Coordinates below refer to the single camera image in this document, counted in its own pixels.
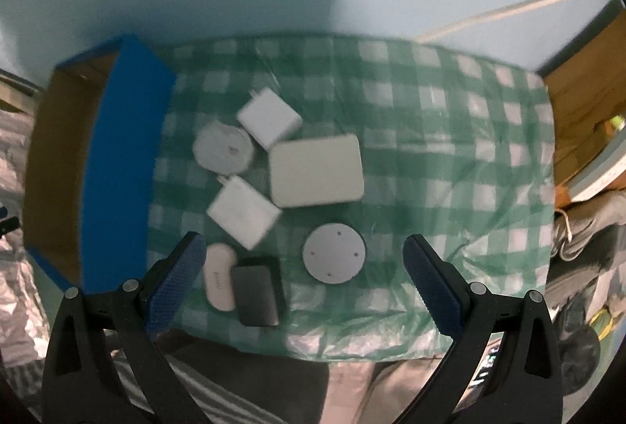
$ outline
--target green checkered tablecloth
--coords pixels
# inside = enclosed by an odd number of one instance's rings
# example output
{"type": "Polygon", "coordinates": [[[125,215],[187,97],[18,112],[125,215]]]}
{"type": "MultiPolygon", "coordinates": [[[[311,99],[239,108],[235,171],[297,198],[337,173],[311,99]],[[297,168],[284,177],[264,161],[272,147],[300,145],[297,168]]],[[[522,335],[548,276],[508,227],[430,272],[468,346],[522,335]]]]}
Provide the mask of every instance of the green checkered tablecloth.
{"type": "MultiPolygon", "coordinates": [[[[190,334],[243,351],[320,361],[394,360],[444,351],[401,261],[422,233],[469,281],[523,295],[542,288],[550,259],[554,185],[552,107],[541,79],[522,69],[410,41],[267,37],[163,49],[178,75],[154,171],[148,264],[189,230],[239,257],[281,261],[288,312],[273,328],[244,327],[212,308],[198,277],[176,318],[190,334]],[[247,252],[205,211],[220,184],[192,155],[195,133],[237,124],[251,90],[270,87],[303,118],[296,138],[354,133],[365,195],[359,202],[284,210],[247,252]],[[364,238],[363,270],[324,285],[300,256],[309,233],[341,222],[364,238]]],[[[269,196],[267,154],[245,178],[269,196]]]]}

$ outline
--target round white device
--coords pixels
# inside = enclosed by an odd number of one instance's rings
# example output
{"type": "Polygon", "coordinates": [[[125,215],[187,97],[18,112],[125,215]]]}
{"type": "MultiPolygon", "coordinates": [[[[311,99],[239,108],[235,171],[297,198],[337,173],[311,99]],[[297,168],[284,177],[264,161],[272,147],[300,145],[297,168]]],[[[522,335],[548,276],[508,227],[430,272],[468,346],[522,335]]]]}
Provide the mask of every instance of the round white device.
{"type": "Polygon", "coordinates": [[[254,154],[247,132],[218,121],[201,128],[192,150],[200,166],[219,175],[242,173],[248,169],[254,154]]]}
{"type": "Polygon", "coordinates": [[[209,303],[220,311],[235,308],[230,270],[237,264],[237,254],[226,244],[212,244],[207,248],[204,262],[204,286],[209,303]]]}
{"type": "Polygon", "coordinates": [[[352,279],[363,268],[365,243],[350,226],[325,224],[307,238],[302,259],[309,274],[318,281],[339,284],[352,279]]]}

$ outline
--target blue gripper pad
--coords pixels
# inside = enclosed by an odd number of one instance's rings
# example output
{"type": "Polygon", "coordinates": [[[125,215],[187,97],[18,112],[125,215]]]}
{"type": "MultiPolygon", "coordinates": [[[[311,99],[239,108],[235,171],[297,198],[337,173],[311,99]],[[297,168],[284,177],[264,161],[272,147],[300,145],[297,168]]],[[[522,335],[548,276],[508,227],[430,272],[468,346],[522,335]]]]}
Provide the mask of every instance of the blue gripper pad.
{"type": "Polygon", "coordinates": [[[207,245],[190,231],[174,251],[154,264],[143,278],[145,330],[149,338],[169,330],[176,312],[207,259],[207,245]]]}
{"type": "Polygon", "coordinates": [[[456,340],[470,307],[464,290],[467,282],[452,264],[439,258],[422,235],[406,239],[403,261],[439,332],[456,340]]]}

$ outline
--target white power bank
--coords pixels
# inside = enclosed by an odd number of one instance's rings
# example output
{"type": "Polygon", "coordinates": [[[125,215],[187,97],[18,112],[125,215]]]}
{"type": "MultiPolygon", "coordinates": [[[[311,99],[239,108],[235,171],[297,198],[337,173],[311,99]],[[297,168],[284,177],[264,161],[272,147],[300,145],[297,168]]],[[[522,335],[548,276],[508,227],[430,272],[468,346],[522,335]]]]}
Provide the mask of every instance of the white power bank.
{"type": "Polygon", "coordinates": [[[217,193],[207,214],[250,250],[263,240],[281,215],[281,210],[245,180],[232,177],[217,193]]]}
{"type": "Polygon", "coordinates": [[[254,146],[243,129],[215,121],[198,132],[192,152],[199,166],[219,175],[236,175],[248,169],[254,146]]]}
{"type": "Polygon", "coordinates": [[[365,185],[354,134],[279,143],[270,150],[272,201],[281,208],[355,202],[365,185]]]}
{"type": "Polygon", "coordinates": [[[220,311],[235,308],[235,295],[230,270],[237,264],[237,254],[226,244],[212,244],[207,248],[204,262],[204,287],[209,304],[220,311]]]}

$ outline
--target white cable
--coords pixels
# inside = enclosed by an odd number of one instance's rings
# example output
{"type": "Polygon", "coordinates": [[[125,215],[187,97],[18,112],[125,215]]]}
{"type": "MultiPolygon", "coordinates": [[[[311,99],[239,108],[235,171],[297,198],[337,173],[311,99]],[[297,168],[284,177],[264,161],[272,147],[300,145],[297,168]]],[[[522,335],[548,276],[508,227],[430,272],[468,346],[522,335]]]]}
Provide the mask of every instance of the white cable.
{"type": "Polygon", "coordinates": [[[430,42],[436,38],[444,37],[445,35],[452,34],[453,32],[458,32],[459,30],[465,28],[470,28],[490,21],[505,19],[511,16],[522,14],[524,12],[530,12],[531,10],[540,9],[541,7],[554,5],[563,1],[565,0],[524,0],[523,2],[519,2],[517,4],[507,5],[506,7],[501,7],[500,9],[490,10],[488,12],[483,12],[475,16],[470,16],[462,21],[450,23],[449,25],[445,25],[440,29],[433,30],[432,32],[427,32],[424,35],[420,35],[415,39],[415,41],[417,43],[430,42]]]}
{"type": "Polygon", "coordinates": [[[565,219],[565,230],[567,230],[567,241],[571,242],[573,238],[572,227],[570,226],[570,218],[567,216],[567,212],[564,211],[562,208],[555,208],[554,211],[561,214],[563,218],[565,219]]]}

